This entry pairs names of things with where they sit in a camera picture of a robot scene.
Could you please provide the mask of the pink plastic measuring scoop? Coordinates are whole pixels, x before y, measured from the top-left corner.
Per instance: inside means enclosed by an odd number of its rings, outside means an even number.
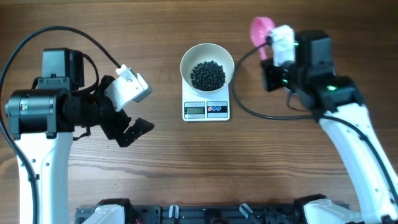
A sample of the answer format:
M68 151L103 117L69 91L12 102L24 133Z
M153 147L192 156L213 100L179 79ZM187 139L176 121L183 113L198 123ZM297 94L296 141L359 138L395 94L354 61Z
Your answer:
M255 47L266 43L266 37L275 28L274 21L269 17L255 17L250 26L250 38Z

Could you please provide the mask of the black beans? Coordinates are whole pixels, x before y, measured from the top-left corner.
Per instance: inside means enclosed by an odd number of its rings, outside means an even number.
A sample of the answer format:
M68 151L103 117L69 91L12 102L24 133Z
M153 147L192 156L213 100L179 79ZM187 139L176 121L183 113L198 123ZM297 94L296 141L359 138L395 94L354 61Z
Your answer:
M201 91L218 90L226 82L226 74L223 66L215 61L204 61L198 63L190 74L192 85Z

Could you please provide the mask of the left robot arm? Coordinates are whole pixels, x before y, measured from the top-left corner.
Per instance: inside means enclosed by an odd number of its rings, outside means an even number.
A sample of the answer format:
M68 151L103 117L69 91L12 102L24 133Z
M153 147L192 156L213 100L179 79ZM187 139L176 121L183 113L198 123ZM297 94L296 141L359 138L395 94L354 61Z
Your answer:
M44 50L42 75L31 89L15 91L6 103L9 132L27 159L19 168L22 223L28 222L29 207L36 209L40 223L68 223L68 161L76 127L85 128L89 136L99 126L120 147L154 127L124 112L129 102L151 94L140 74L122 65L115 77L96 77L85 86L86 60L78 50Z

